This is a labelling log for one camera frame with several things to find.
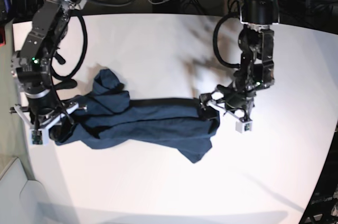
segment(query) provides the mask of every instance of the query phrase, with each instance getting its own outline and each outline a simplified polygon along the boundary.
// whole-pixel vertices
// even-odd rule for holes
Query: navy blue cloth
[[[64,121],[58,145],[82,141],[93,149],[113,147],[128,139],[177,148],[192,163],[212,147],[210,137],[219,127],[219,117],[202,120],[197,99],[130,100],[129,92],[109,69],[95,77],[93,90],[74,101],[86,104],[75,121]]]

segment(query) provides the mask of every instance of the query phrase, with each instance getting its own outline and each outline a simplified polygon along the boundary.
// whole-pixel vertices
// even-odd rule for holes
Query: white table
[[[231,73],[208,66],[217,18],[184,15],[85,17],[88,52],[76,74],[85,94],[97,72],[110,68],[132,99],[193,97]],[[239,62],[231,20],[221,29],[221,53]],[[15,49],[31,23],[14,25]],[[213,148],[198,163],[176,149],[129,140],[106,150],[81,142],[29,146],[35,177],[61,223],[298,223],[317,183],[338,119],[338,36],[293,26],[275,30],[276,84],[257,94],[253,132],[239,134],[226,115]],[[82,33],[70,21],[60,54],[68,73]]]

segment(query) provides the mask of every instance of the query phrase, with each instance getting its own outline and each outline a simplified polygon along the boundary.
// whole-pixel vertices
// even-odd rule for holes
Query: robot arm
[[[76,8],[82,9],[85,2],[85,0],[46,0],[43,7],[34,15],[32,30],[22,50],[13,55],[12,75],[25,93],[29,105],[28,107],[16,105],[11,108],[11,112],[18,113],[29,125],[31,134],[29,138],[33,144],[47,144],[50,136],[53,138],[52,135],[57,132],[55,128],[60,119],[66,116],[72,123],[70,114],[81,108],[77,103],[59,99],[58,89],[74,88],[77,83],[71,80],[71,76],[74,75],[72,73],[66,78],[56,77],[64,81],[54,86],[52,77],[58,75],[53,71],[52,61],[55,58],[59,63],[65,63],[58,55],[57,48],[67,32],[71,14],[77,12]],[[274,84],[274,32],[270,30],[270,25],[278,23],[279,13],[277,0],[241,0],[241,3],[240,20],[244,28],[239,36],[239,48],[242,55],[240,64],[233,67],[238,69],[234,74],[235,80],[228,87],[221,85],[216,87],[214,92],[222,93],[222,98],[213,99],[213,92],[201,95],[200,101],[201,113],[204,113],[206,118],[213,116],[213,112],[209,112],[210,109],[229,111],[234,116],[236,110],[242,110],[244,116],[238,118],[237,130],[243,132],[252,129],[250,113],[254,107],[256,92]],[[79,14],[77,16],[82,22],[84,34],[87,35],[82,16]],[[218,30],[225,20],[226,18],[223,18],[215,29],[215,53],[218,51]],[[86,52],[86,45],[84,44],[82,55]],[[229,65],[222,61],[220,56],[218,59],[225,66]],[[30,113],[31,121],[25,117],[25,112]]]
[[[46,0],[44,5],[34,15],[32,30],[28,34],[21,51],[12,57],[12,75],[19,89],[25,93],[28,107],[16,105],[11,113],[18,113],[30,127],[32,144],[47,144],[50,130],[53,130],[60,119],[66,116],[73,123],[70,114],[79,105],[75,102],[61,101],[57,90],[71,89],[77,86],[71,77],[58,76],[52,62],[55,58],[60,64],[65,60],[57,53],[58,45],[66,35],[71,15],[79,18],[84,33],[83,50],[79,63],[82,63],[87,50],[87,31],[85,22],[79,11],[83,8],[83,0]],[[56,86],[52,77],[62,80]],[[29,121],[24,113],[30,113]]]
[[[233,75],[234,81],[228,87],[218,85],[213,93],[201,95],[200,103],[202,113],[210,106],[235,116],[238,119],[236,130],[242,133],[252,130],[250,114],[254,107],[256,92],[271,87],[275,82],[274,32],[270,26],[279,23],[279,9],[277,0],[240,0],[240,2],[242,6],[239,17],[243,24],[238,39],[242,51],[240,64],[228,64],[223,61],[217,47],[221,24],[235,15],[230,14],[221,19],[216,25],[213,37],[214,52],[219,62],[226,67],[238,69]],[[213,99],[215,92],[220,92],[223,98]],[[237,110],[243,111],[244,116],[237,117],[235,115]]]

